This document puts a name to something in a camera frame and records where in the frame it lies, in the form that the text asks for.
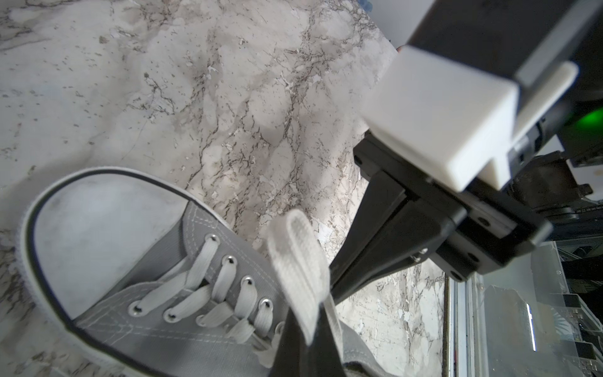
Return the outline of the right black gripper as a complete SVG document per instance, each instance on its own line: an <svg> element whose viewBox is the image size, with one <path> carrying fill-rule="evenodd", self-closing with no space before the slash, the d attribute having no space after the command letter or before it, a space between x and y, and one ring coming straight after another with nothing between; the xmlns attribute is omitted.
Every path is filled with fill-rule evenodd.
<svg viewBox="0 0 603 377"><path fill-rule="evenodd" d="M369 184L331 263L336 303L427 259L456 281L485 275L535 251L553 232L542 215L479 179L461 193L445 188L371 133L353 154Z"/></svg>

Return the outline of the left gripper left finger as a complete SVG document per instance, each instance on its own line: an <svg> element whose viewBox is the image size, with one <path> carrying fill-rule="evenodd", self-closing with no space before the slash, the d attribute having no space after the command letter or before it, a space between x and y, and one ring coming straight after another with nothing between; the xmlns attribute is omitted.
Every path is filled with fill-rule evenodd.
<svg viewBox="0 0 603 377"><path fill-rule="evenodd" d="M269 377L301 377L301 356L306 348L306 340L299 327L295 314L287 314L284 329Z"/></svg>

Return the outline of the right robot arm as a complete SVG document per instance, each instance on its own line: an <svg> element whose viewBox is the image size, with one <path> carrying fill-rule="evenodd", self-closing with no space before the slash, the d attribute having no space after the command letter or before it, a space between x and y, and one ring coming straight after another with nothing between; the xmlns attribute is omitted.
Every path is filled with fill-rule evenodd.
<svg viewBox="0 0 603 377"><path fill-rule="evenodd" d="M576 176L602 162L601 28L590 31L549 82L570 74L577 75L576 86L509 148L504 185L476 178L457 192L366 133L354 158L369 185L331 264L334 301L428 260L463 282L500 270L547 240L601 229L601 205L587 202L594 185Z"/></svg>

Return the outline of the grey canvas sneaker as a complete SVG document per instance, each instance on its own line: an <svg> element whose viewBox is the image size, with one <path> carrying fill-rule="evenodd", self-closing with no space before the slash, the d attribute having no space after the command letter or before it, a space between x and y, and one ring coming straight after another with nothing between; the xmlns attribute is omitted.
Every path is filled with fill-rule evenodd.
<svg viewBox="0 0 603 377"><path fill-rule="evenodd" d="M320 314L323 354L345 376L383 376L339 320L322 246L305 214L270 223L267 254L185 190L96 167L39 193L20 227L20 273L36 305L85 355L127 376L267 376L286 325L301 343Z"/></svg>

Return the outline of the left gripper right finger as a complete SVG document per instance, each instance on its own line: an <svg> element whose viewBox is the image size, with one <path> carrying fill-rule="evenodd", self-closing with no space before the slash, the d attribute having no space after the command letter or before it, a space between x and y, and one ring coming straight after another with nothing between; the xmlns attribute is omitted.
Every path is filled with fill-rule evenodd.
<svg viewBox="0 0 603 377"><path fill-rule="evenodd" d="M345 377L328 315L322 306L312 345L308 346L308 376Z"/></svg>

